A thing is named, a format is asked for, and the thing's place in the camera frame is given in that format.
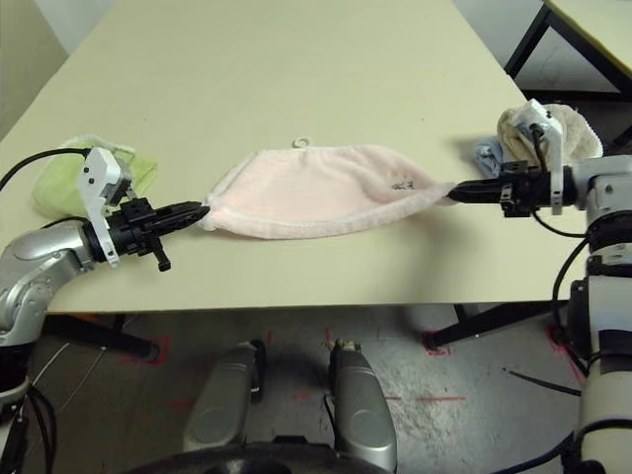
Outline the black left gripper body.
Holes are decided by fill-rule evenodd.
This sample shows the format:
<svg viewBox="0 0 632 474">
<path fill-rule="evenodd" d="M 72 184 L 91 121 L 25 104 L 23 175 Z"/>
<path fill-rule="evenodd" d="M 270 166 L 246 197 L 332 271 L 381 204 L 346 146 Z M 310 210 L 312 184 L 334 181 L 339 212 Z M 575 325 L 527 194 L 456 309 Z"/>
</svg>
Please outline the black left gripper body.
<svg viewBox="0 0 632 474">
<path fill-rule="evenodd" d="M 160 240 L 167 232 L 169 213 L 166 208 L 154 209 L 146 198 L 123 202 L 120 209 L 107 218 L 117 253 L 139 257 L 153 254 L 160 272 L 171 269 L 171 261 Z"/>
</svg>

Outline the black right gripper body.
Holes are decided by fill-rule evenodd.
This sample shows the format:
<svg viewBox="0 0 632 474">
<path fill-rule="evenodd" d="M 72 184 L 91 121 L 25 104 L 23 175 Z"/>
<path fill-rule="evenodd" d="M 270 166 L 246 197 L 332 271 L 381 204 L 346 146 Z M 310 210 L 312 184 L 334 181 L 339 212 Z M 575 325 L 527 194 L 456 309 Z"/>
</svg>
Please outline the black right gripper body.
<svg viewBox="0 0 632 474">
<path fill-rule="evenodd" d="M 534 210 L 549 207 L 550 173 L 526 161 L 505 163 L 499 175 L 500 205 L 505 217 L 529 217 Z"/>
</svg>

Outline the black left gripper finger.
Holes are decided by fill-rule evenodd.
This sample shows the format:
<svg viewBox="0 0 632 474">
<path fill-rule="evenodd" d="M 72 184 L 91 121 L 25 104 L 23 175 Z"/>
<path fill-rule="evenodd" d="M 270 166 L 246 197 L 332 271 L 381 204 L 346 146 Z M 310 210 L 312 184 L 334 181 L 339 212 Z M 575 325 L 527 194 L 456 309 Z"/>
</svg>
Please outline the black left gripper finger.
<svg viewBox="0 0 632 474">
<path fill-rule="evenodd" d="M 166 216 L 159 222 L 160 233 L 173 233 L 190 227 L 205 216 L 204 212 L 187 212 Z"/>
<path fill-rule="evenodd" d="M 183 201 L 162 206 L 156 210 L 161 222 L 198 222 L 209 212 L 200 201 Z"/>
</svg>

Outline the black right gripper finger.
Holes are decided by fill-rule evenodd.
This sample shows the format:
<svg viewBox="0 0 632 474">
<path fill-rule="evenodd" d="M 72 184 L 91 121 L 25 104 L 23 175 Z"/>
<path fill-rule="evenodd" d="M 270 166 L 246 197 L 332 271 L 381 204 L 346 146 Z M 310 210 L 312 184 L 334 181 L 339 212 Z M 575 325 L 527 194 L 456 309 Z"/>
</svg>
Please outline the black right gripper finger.
<svg viewBox="0 0 632 474">
<path fill-rule="evenodd" d="M 498 204 L 501 200 L 499 193 L 451 191 L 448 197 L 461 203 Z"/>
<path fill-rule="evenodd" d="M 450 194 L 498 194 L 502 186 L 503 183 L 496 179 L 464 181 L 456 185 Z"/>
</svg>

